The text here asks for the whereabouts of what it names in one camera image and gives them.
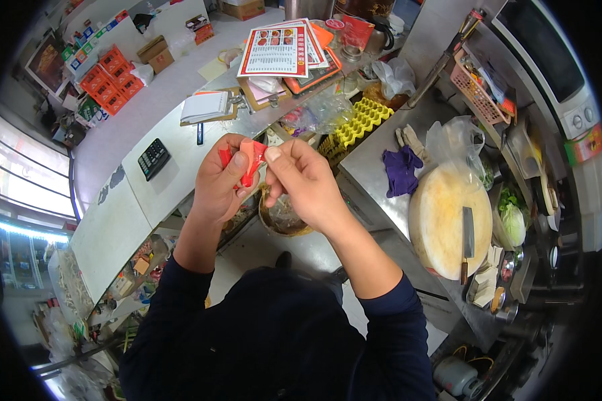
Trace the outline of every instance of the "white tile floor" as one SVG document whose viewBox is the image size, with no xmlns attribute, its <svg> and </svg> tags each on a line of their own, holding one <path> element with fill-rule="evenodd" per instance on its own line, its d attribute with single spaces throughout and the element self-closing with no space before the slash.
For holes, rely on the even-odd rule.
<svg viewBox="0 0 602 401">
<path fill-rule="evenodd" d="M 220 50 L 241 44 L 250 29 L 283 19 L 284 12 L 278 8 L 266 8 L 265 14 L 247 21 L 224 13 L 211 13 L 210 21 L 215 36 L 193 47 L 188 55 L 178 58 L 161 71 L 116 116 L 89 130 L 86 138 L 74 150 L 76 197 L 83 210 L 87 210 L 96 199 L 104 182 L 134 145 L 188 94 L 206 84 L 198 69 L 214 60 Z"/>
</svg>

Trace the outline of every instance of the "pen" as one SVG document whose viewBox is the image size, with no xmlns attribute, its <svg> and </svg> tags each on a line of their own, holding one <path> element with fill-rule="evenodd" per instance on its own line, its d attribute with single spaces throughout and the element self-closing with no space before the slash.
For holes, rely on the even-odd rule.
<svg viewBox="0 0 602 401">
<path fill-rule="evenodd" d="M 196 144 L 199 146 L 203 144 L 203 123 L 197 125 Z"/>
</svg>

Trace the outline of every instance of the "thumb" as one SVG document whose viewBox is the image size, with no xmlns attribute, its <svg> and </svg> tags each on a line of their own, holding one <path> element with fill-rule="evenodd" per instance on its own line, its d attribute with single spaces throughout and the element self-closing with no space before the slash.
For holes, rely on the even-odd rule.
<svg viewBox="0 0 602 401">
<path fill-rule="evenodd" d="M 243 174 L 248 171 L 248 168 L 248 156 L 242 151 L 234 153 L 232 160 L 218 179 L 219 185 L 222 188 L 233 188 L 241 180 Z"/>
<path fill-rule="evenodd" d="M 271 146 L 265 150 L 265 159 L 268 167 L 272 170 L 288 193 L 302 185 L 304 177 L 298 171 L 294 160 L 287 156 L 281 149 Z"/>
</svg>

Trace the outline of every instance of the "cleaver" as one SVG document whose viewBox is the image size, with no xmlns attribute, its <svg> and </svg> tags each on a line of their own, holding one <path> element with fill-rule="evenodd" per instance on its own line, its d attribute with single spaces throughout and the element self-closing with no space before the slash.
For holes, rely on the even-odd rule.
<svg viewBox="0 0 602 401">
<path fill-rule="evenodd" d="M 475 256 L 475 226 L 473 224 L 473 210 L 462 207 L 462 223 L 464 224 L 464 261 L 460 272 L 460 282 L 466 285 L 468 280 L 468 258 Z"/>
</svg>

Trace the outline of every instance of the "shoe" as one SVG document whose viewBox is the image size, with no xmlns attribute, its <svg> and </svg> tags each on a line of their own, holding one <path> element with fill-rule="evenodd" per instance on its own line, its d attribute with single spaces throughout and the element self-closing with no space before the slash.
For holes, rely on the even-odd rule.
<svg viewBox="0 0 602 401">
<path fill-rule="evenodd" d="M 340 282 L 341 284 L 345 283 L 346 281 L 348 281 L 349 277 L 348 277 L 348 273 L 345 272 L 345 269 L 342 267 L 338 268 L 333 274 L 333 277 L 336 278 L 337 282 Z"/>
<path fill-rule="evenodd" d="M 277 269 L 291 269 L 292 268 L 292 253 L 284 251 L 279 255 L 277 261 L 274 263 L 274 267 Z"/>
</svg>

